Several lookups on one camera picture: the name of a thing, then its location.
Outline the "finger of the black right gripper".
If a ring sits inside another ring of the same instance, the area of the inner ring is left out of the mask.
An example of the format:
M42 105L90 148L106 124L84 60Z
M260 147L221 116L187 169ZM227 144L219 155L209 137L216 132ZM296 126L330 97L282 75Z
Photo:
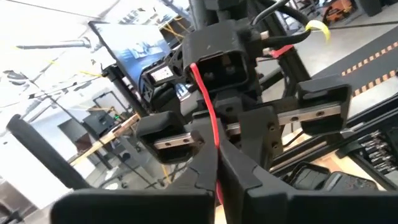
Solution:
M194 119L192 130L199 135L197 142L194 144L193 155L199 155L204 151L206 156L216 156L218 152L214 143L210 118Z
M279 120L273 107L245 111L238 120L242 152L264 170L269 170L274 157L283 152Z

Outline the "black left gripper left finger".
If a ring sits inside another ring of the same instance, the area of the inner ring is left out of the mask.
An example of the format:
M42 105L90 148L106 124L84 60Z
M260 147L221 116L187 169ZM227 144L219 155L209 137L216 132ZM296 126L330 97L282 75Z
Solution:
M185 172L168 189L215 190L218 168L218 151L214 145L204 145L188 164Z

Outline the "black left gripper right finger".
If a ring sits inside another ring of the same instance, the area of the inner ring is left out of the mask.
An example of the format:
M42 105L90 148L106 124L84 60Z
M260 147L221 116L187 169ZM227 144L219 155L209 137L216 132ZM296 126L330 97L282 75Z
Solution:
M221 146L220 159L227 224L287 224L291 186L234 146Z

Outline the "open black bit case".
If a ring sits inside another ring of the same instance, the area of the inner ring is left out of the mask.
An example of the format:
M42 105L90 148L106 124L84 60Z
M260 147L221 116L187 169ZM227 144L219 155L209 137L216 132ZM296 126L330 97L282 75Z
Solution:
M281 179L298 190L329 192L379 190L377 184L372 180L341 171L331 172L326 167L308 162L299 163L290 174L285 174Z

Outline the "black mat orange hazard stripes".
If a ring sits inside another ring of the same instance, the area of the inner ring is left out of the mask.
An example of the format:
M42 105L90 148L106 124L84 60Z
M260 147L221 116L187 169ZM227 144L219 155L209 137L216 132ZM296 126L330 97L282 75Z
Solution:
M398 26L316 73L314 78L340 75L358 96L398 71Z

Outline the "black rack white labels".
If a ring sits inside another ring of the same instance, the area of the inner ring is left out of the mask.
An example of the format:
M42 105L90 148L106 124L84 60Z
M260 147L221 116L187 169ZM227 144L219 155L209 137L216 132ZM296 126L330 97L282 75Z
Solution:
M377 130L358 139L360 155L377 171L387 175L398 171L398 128Z

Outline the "wooden top workbench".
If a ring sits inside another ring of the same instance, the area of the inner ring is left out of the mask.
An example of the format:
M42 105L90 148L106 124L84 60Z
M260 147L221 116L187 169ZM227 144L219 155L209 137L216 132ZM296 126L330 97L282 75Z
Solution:
M140 116L135 114L128 118L123 123L117 125L110 132L105 134L103 137L99 138L96 142L92 144L92 146L86 150L83 154L79 155L76 159L72 160L70 165L75 166L79 164L83 159L87 158L94 152L98 151L100 148L105 146L107 143L111 142L113 139L116 139L122 136L128 130L132 130L132 126L136 124L140 120Z

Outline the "computer monitor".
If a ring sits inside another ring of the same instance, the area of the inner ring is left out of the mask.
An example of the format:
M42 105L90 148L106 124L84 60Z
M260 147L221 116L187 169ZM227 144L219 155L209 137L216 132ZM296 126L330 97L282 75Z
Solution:
M143 87L143 69L170 53L157 26L99 21L90 21L88 25L138 91Z

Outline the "black aluminium table frame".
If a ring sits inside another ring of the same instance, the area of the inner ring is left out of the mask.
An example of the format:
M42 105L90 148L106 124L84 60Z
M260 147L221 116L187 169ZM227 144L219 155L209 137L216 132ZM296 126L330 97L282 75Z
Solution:
M194 28L199 29L210 24L206 21L206 17L208 16L206 15L207 12L205 12L205 4L202 0L188 0L188 2ZM265 9L265 6L262 6L264 3L260 3L260 0L248 0L248 3L244 4L248 4L248 9L246 9L248 12L259 12L261 7ZM281 23L276 20L276 15L271 15L270 19L266 19L265 22L261 22L261 24L263 24L261 25L261 28L268 28L271 31L271 34L285 34L285 31L282 31ZM286 87L286 94L288 96L293 96L297 91L297 81L309 80L310 76L294 48L293 50L288 50L285 55L286 56L282 56L282 59L277 60L285 77L287 76L289 78L289 82ZM388 79L391 78L398 78L396 69L383 75L381 78L377 78L377 80L379 80L379 84L381 84L381 81L388 81ZM376 115L370 115L371 113L375 113L375 109L372 110L372 112L363 112L364 114L358 115L359 118L353 119L362 119L367 113L369 116L373 116L374 118L371 118L373 121L371 121L370 124L366 124L364 127L374 129L376 125L382 124L382 118L381 115L379 118L376 118ZM360 177L369 177L381 186L380 189L398 190L398 185L394 184L375 168L371 168L370 163L360 158L359 155L351 154L345 157L345 159L339 159L338 156L332 152L335 151L337 147L343 146L343 143L348 143L348 140L349 139L343 139L341 134L329 134L326 136L306 139L306 141L303 139L294 147L284 151L281 156L274 158L271 173L277 177L282 177L282 175L293 171L293 168L297 167L301 162L318 162L319 165L321 165L321 162L327 162L327 157L329 157L331 163L328 166L329 168L332 168L333 171L345 171L349 174Z

